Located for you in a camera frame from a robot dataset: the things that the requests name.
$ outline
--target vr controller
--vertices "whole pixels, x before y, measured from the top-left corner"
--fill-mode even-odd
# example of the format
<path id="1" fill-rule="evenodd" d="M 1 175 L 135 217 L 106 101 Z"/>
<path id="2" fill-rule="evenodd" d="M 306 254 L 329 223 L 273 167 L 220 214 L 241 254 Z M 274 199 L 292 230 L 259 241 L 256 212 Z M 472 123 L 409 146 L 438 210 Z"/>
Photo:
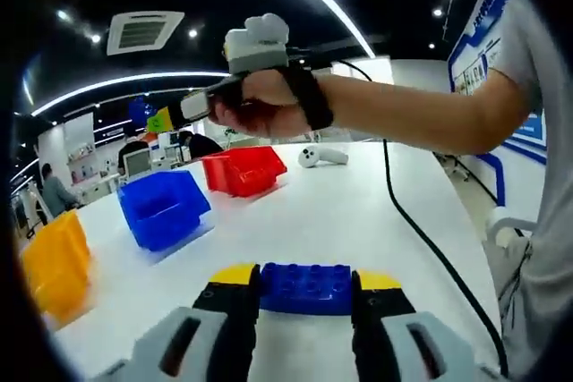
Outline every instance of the vr controller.
<path id="1" fill-rule="evenodd" d="M 287 42 L 288 26 L 277 15 L 266 13 L 247 19 L 244 29 L 230 30 L 225 37 L 230 76 L 159 110 L 148 119 L 148 131 L 169 132 L 205 118 L 215 96 L 230 108 L 238 109 L 243 103 L 243 79 L 250 73 L 267 69 L 283 75 L 313 130 L 330 126 L 332 112 L 312 73 L 288 66 Z"/>

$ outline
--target black ceiling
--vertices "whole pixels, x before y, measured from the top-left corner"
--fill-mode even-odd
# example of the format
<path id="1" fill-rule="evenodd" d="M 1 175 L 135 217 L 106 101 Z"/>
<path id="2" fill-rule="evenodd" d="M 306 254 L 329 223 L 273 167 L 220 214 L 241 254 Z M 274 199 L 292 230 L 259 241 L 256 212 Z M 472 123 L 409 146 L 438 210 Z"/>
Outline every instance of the black ceiling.
<path id="1" fill-rule="evenodd" d="M 435 59 L 448 57 L 475 4 L 475 0 L 453 0 L 442 40 L 446 17 L 432 17 L 432 9 L 441 7 L 445 12 L 449 0 L 336 1 L 377 55 Z M 335 43 L 330 46 L 338 48 L 329 51 L 329 59 L 364 56 L 346 27 L 320 0 L 9 0 L 8 4 L 8 16 L 14 22 L 0 86 L 4 94 L 16 96 L 13 109 L 22 113 L 30 113 L 69 91 L 118 77 L 145 72 L 224 72 L 227 65 L 221 51 L 227 31 L 242 27 L 250 16 L 267 12 L 280 15 L 289 24 L 292 46 Z M 73 21 L 58 19 L 60 10 Z M 185 13 L 166 46 L 159 51 L 106 56 L 112 16 L 152 10 Z M 198 30 L 197 38 L 189 38 L 190 28 Z M 92 44 L 86 33 L 101 35 L 101 41 Z M 431 42 L 436 49 L 428 48 Z M 24 78 L 34 105 L 24 93 Z M 48 110 L 40 120 L 49 127 L 51 121 L 62 121 L 70 111 L 108 98 L 154 89 L 199 87 L 216 80 L 164 78 L 92 90 Z M 159 96 L 154 100 L 161 103 Z M 104 125 L 122 115 L 125 118 L 125 102 L 117 107 L 108 105 L 98 115 Z"/>

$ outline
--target plastic storage bin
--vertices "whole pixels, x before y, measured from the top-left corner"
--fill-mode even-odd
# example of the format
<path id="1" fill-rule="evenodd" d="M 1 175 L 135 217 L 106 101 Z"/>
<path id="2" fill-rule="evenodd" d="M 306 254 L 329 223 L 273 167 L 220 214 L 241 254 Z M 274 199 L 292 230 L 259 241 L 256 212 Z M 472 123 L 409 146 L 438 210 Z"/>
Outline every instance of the plastic storage bin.
<path id="1" fill-rule="evenodd" d="M 211 207 L 189 172 L 156 172 L 117 192 L 135 241 L 152 251 L 188 237 Z"/>
<path id="2" fill-rule="evenodd" d="M 22 252 L 21 262 L 42 313 L 60 325 L 80 315 L 90 286 L 91 255 L 75 210 L 42 228 Z"/>
<path id="3" fill-rule="evenodd" d="M 304 315 L 350 315 L 350 266 L 267 263 L 261 271 L 261 309 Z"/>
<path id="4" fill-rule="evenodd" d="M 201 161 L 211 191 L 238 197 L 268 190 L 287 171 L 272 147 L 234 148 Z"/>

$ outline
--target sleeve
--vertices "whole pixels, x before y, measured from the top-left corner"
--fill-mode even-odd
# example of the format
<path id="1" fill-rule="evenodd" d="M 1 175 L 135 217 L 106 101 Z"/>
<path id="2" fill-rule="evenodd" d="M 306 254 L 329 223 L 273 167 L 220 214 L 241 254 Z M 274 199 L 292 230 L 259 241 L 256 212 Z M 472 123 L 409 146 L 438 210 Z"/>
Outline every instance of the sleeve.
<path id="1" fill-rule="evenodd" d="M 525 0 L 508 0 L 500 18 L 500 52 L 491 68 L 514 81 L 524 93 L 531 112 L 540 114 L 543 101 L 526 24 L 534 7 Z"/>
<path id="2" fill-rule="evenodd" d="M 60 199 L 62 199 L 66 204 L 73 204 L 73 203 L 77 203 L 78 200 L 75 198 L 75 196 L 73 194 L 71 194 L 62 184 L 62 181 L 60 181 L 58 178 L 57 182 L 56 182 L 56 192 L 57 195 Z"/>
<path id="3" fill-rule="evenodd" d="M 124 166 L 124 149 L 120 149 L 117 153 L 117 168 L 118 169 L 125 169 Z"/>

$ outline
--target hand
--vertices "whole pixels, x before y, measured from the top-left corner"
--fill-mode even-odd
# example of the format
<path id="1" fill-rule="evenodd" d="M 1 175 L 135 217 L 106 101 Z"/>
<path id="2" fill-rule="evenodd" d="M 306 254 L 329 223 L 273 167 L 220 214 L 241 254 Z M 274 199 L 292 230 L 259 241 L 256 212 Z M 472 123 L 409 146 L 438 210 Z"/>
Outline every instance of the hand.
<path id="1" fill-rule="evenodd" d="M 304 111 L 277 71 L 260 71 L 243 80 L 243 104 L 231 109 L 215 99 L 210 120 L 262 138 L 292 138 L 309 132 Z"/>

